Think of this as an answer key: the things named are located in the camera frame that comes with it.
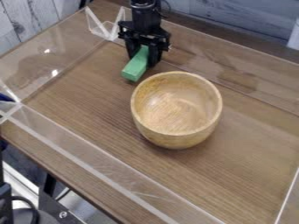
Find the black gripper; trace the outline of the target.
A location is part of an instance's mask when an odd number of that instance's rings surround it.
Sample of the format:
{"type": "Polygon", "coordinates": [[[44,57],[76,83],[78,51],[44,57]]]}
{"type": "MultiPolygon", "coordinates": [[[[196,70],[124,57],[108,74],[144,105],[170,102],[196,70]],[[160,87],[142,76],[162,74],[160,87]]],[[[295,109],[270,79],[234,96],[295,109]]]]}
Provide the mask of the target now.
{"type": "Polygon", "coordinates": [[[134,5],[132,19],[120,20],[118,36],[126,41],[128,57],[134,58],[142,46],[148,47],[147,66],[154,67],[168,51],[171,33],[162,28],[162,7],[134,5]]]}

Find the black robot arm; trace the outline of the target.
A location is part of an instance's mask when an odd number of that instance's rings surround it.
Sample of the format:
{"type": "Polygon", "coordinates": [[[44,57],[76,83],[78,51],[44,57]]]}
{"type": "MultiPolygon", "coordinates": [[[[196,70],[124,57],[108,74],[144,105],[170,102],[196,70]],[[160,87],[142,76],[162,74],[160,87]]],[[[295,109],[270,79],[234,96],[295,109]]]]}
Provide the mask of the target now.
{"type": "Polygon", "coordinates": [[[171,33],[162,27],[162,0],[131,0],[131,20],[118,22],[118,37],[126,41],[128,57],[148,47],[147,66],[154,67],[170,50],[171,33]]]}

